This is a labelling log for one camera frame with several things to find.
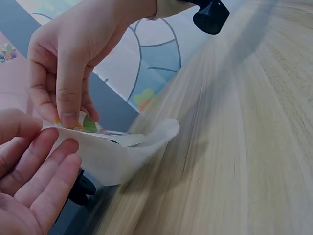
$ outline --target hand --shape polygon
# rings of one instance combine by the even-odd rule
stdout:
[[[81,159],[73,154],[78,143],[65,140],[45,160],[58,132],[41,128],[41,120],[22,111],[0,111],[0,144],[6,143],[0,146],[0,231],[5,234],[47,234],[78,175]]]
[[[89,75],[130,24],[156,11],[156,0],[82,0],[39,28],[29,44],[28,93],[41,117],[73,128],[82,110],[98,121]]]

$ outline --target pink mat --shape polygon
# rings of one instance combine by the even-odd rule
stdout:
[[[0,32],[0,109],[18,108],[38,114],[26,92],[27,60]]]

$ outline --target light wood surface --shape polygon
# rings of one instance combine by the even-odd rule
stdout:
[[[248,0],[133,130],[164,118],[179,135],[119,188],[97,234],[312,235],[312,0]]]

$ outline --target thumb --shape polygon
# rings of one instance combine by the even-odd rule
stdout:
[[[9,142],[14,137],[32,137],[39,133],[43,122],[18,109],[0,110],[0,144]]]
[[[82,83],[87,63],[79,54],[69,52],[58,55],[56,104],[60,121],[65,128],[77,125],[81,107]]]

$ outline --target black object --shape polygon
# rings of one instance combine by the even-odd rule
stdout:
[[[71,191],[69,192],[66,202],[68,200],[71,200],[73,203],[79,206],[84,206],[88,202],[87,195],[91,196],[96,193],[96,187],[83,174],[84,170],[81,169]]]
[[[181,0],[200,7],[194,15],[195,25],[207,34],[218,34],[230,12],[220,0]]]

